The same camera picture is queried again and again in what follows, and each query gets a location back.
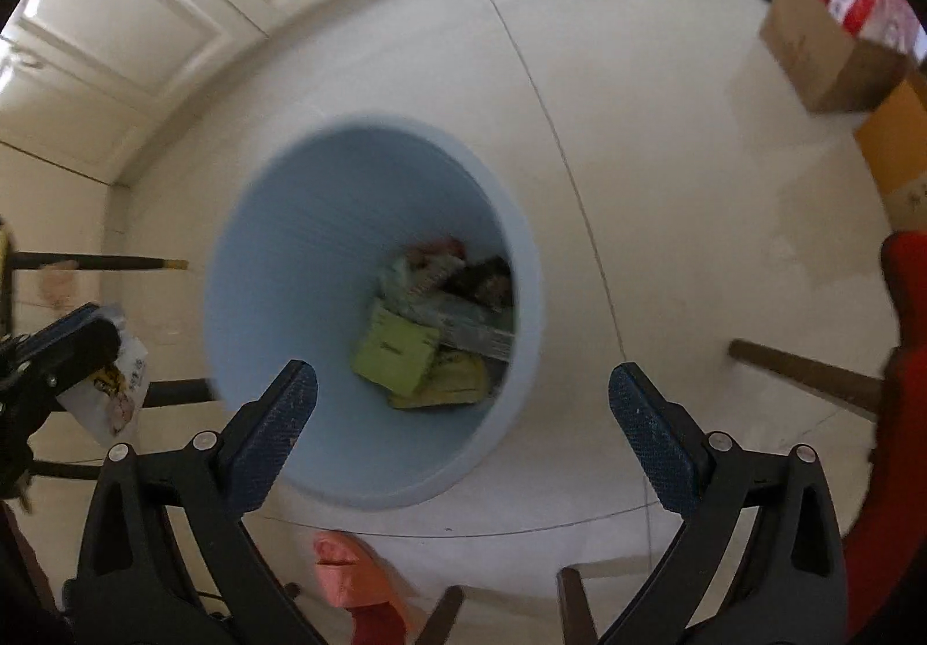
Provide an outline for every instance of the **cardboard box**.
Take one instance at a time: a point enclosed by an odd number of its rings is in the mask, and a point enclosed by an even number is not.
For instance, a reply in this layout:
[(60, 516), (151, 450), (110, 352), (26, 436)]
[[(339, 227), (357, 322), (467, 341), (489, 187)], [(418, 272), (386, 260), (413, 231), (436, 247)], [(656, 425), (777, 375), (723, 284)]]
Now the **cardboard box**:
[(911, 72), (856, 130), (894, 229), (927, 229), (927, 79)]
[(760, 37), (808, 111), (868, 111), (910, 69), (910, 60), (852, 37), (823, 0), (772, 0)]

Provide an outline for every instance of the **wooden chair leg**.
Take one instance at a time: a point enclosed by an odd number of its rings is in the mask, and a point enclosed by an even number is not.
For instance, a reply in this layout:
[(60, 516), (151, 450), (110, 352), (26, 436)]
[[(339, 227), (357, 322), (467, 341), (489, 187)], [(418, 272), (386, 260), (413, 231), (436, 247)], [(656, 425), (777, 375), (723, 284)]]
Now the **wooden chair leg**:
[(13, 270), (32, 271), (43, 267), (74, 261), (79, 271), (156, 271), (162, 268), (186, 270), (187, 261), (138, 256), (83, 256), (77, 253), (11, 253)]
[(457, 621), (457, 612), (464, 605), (464, 590), (459, 585), (444, 591), (434, 611), (425, 622), (422, 633), (416, 637), (415, 645), (444, 645), (451, 637), (451, 628)]
[(762, 367), (782, 378), (812, 389), (816, 395), (844, 409), (876, 421), (882, 401), (882, 380), (844, 370), (817, 360), (735, 339), (728, 347), (735, 360)]
[(589, 610), (582, 577), (572, 567), (557, 573), (557, 598), (560, 603), (560, 624), (564, 628), (564, 645), (596, 645), (599, 636)]

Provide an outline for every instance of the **blue trash can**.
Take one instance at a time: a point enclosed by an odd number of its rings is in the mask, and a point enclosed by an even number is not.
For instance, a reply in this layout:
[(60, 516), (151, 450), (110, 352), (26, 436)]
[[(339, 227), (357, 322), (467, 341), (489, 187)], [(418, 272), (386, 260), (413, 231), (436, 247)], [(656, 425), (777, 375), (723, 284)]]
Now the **blue trash can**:
[[(383, 389), (351, 371), (377, 272), (403, 247), (448, 235), (471, 260), (507, 257), (512, 359), (481, 404), (391, 409)], [(207, 280), (206, 349), (221, 397), (239, 407), (291, 358), (309, 362), (318, 405), (284, 475), (360, 509), (434, 497), (499, 443), (530, 393), (543, 324), (541, 261), (511, 196), (462, 143), (395, 118), (339, 123), (271, 162), (233, 213)]]

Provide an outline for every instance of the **red and white packaging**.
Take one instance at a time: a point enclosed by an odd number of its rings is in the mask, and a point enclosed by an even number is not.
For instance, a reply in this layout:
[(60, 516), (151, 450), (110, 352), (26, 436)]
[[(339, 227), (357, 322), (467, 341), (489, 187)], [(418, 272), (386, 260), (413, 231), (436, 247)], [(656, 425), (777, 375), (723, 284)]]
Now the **red and white packaging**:
[(914, 49), (921, 23), (906, 0), (827, 0), (828, 10), (856, 37), (901, 54)]

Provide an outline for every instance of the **pink slipper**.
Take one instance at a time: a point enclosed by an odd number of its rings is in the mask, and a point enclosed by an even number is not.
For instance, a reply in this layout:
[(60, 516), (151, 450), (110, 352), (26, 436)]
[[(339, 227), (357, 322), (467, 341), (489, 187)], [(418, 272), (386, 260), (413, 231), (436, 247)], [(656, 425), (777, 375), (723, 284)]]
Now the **pink slipper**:
[(405, 603), (377, 560), (360, 543), (343, 533), (323, 530), (312, 541), (315, 577), (326, 600), (342, 609), (389, 603), (410, 628)]

